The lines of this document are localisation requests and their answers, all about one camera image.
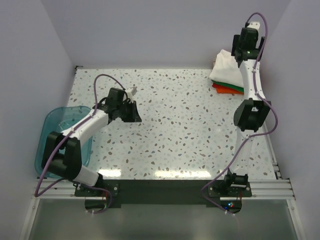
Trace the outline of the white printed t shirt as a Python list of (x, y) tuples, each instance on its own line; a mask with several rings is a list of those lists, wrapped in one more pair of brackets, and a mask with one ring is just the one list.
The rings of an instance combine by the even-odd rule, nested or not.
[(235, 58), (224, 49), (216, 55), (209, 79), (241, 88), (244, 87), (242, 75)]

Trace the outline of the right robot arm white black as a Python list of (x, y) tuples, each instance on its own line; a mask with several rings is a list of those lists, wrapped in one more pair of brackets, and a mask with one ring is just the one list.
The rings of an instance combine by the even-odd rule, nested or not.
[(244, 100), (233, 115), (236, 126), (236, 146), (232, 164), (228, 167), (223, 179), (223, 192), (230, 197), (235, 196), (241, 189), (248, 191), (249, 187), (249, 158), (254, 135), (264, 124), (270, 111), (271, 102), (265, 103), (260, 80), (260, 51), (265, 38), (260, 45), (258, 22), (246, 23), (240, 34), (233, 37), (231, 55), (235, 58), (243, 80)]

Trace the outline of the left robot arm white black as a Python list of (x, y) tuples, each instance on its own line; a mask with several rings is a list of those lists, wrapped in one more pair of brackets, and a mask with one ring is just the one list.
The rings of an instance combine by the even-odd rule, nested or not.
[(104, 184), (102, 176), (82, 163), (82, 146), (100, 129), (117, 118), (124, 123), (142, 122), (134, 96), (136, 87), (126, 90), (112, 87), (78, 123), (62, 132), (51, 132), (46, 139), (41, 167), (68, 181), (86, 185), (86, 191), (99, 196)]

